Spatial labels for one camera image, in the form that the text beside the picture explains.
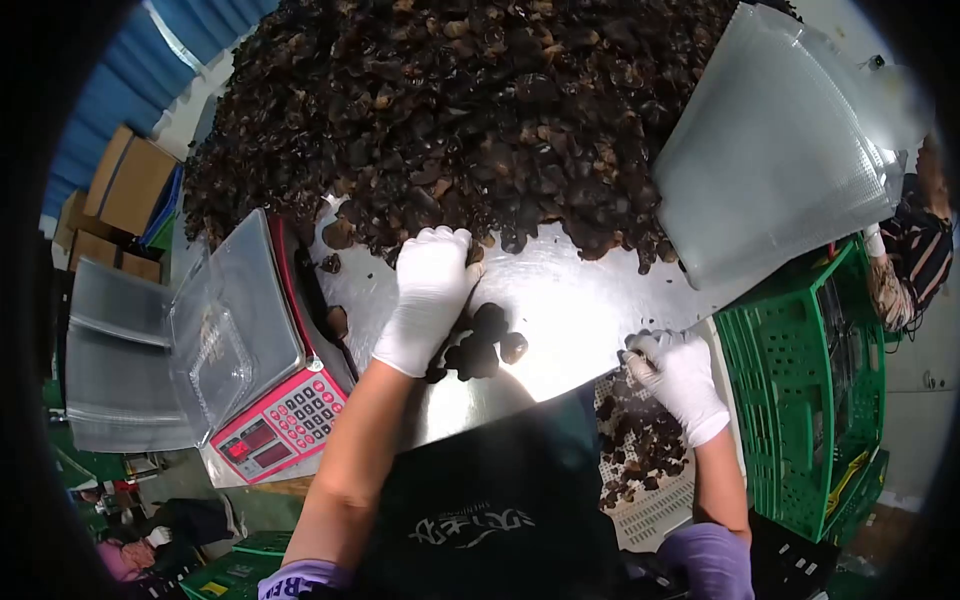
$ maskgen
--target white latex glove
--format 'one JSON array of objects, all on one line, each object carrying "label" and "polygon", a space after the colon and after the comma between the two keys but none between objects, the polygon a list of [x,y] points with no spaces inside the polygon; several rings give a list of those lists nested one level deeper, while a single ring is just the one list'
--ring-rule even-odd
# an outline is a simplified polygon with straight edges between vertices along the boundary
[{"label": "white latex glove", "polygon": [[640,384],[680,422],[689,444],[706,444],[730,422],[710,374],[710,348],[689,331],[640,333],[624,361]]},{"label": "white latex glove", "polygon": [[169,527],[154,527],[154,531],[150,532],[150,535],[147,536],[147,541],[154,548],[160,547],[165,543],[170,543],[172,540],[173,534],[170,532]]},{"label": "white latex glove", "polygon": [[887,253],[880,234],[880,224],[874,223],[863,230],[863,249],[871,258],[880,258]]},{"label": "white latex glove", "polygon": [[396,260],[399,299],[373,348],[373,358],[411,377],[426,367],[484,274],[483,263],[464,268],[470,232],[447,226],[421,229],[403,243]]}]

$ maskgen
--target worker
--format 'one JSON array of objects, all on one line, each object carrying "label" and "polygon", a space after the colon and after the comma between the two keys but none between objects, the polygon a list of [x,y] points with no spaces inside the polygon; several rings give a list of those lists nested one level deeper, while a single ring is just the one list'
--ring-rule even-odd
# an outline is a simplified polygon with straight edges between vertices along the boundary
[{"label": "worker", "polygon": [[[576,457],[552,456],[542,443],[551,431],[538,429],[537,415],[551,403],[432,444],[450,468],[411,470],[416,500],[381,499],[407,397],[483,274],[482,263],[464,267],[469,245],[468,231],[443,226],[403,244],[396,309],[336,421],[282,566],[259,584],[260,600],[641,597],[616,593],[639,585],[630,578],[640,555],[624,564],[612,521],[597,508],[599,451],[575,469]],[[695,598],[753,598],[746,491],[707,344],[658,331],[628,347],[627,368],[676,417],[696,456],[699,522],[663,543],[659,564],[685,570]],[[525,428],[509,433],[517,420]],[[479,434],[488,437],[471,437]],[[482,442],[450,449],[461,440]],[[430,447],[400,455],[395,468]]]},{"label": "worker", "polygon": [[863,231],[870,257],[867,285],[887,331],[913,331],[940,291],[953,261],[950,194],[931,135],[917,156],[917,174],[903,179],[893,218]]}]

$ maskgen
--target striped shirt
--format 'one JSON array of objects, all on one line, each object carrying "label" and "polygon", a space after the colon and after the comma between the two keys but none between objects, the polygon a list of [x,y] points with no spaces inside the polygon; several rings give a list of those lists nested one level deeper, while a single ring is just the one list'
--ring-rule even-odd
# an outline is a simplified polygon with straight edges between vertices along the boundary
[{"label": "striped shirt", "polygon": [[903,197],[892,219],[880,224],[894,283],[903,302],[888,302],[880,317],[889,330],[901,329],[930,305],[950,272],[953,229],[950,221],[924,208],[917,176],[903,181]]}]

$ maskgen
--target scale keypad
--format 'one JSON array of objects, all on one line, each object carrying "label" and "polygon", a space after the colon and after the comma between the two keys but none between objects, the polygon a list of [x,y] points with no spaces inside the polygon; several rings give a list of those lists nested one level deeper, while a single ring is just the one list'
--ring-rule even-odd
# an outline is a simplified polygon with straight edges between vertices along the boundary
[{"label": "scale keypad", "polygon": [[326,442],[333,420],[346,399],[333,391],[321,373],[264,407],[263,415],[283,430],[301,452]]}]

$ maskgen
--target person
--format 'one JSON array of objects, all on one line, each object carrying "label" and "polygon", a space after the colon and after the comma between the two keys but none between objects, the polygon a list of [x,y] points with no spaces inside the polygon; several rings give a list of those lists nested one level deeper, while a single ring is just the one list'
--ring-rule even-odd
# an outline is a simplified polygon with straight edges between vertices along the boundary
[{"label": "person", "polygon": [[128,582],[143,577],[144,569],[154,565],[157,549],[172,539],[170,528],[160,526],[139,540],[124,543],[117,538],[108,538],[96,548],[113,579]]},{"label": "person", "polygon": [[903,179],[893,218],[863,231],[870,260],[867,286],[887,331],[919,319],[940,291],[953,262],[953,226],[940,151],[928,135],[917,157],[917,174]]},{"label": "person", "polygon": [[[405,452],[391,472],[406,398],[483,274],[482,264],[464,267],[469,244],[469,232],[443,226],[403,244],[396,308],[330,435],[281,567],[259,583],[260,600],[614,598],[638,597],[630,590],[649,584],[632,579],[642,557],[624,563],[597,508],[599,451],[552,451],[564,434],[543,415],[569,403]],[[629,340],[625,362],[696,456],[697,523],[670,536],[656,563],[685,569],[693,597],[753,598],[746,491],[706,342],[644,333]],[[594,417],[581,417],[595,442]]]},{"label": "person", "polygon": [[154,504],[156,511],[146,521],[113,528],[96,544],[107,570],[119,582],[142,579],[153,570],[192,559],[194,548],[247,536],[242,523],[237,528],[225,495],[216,500],[170,498]]}]

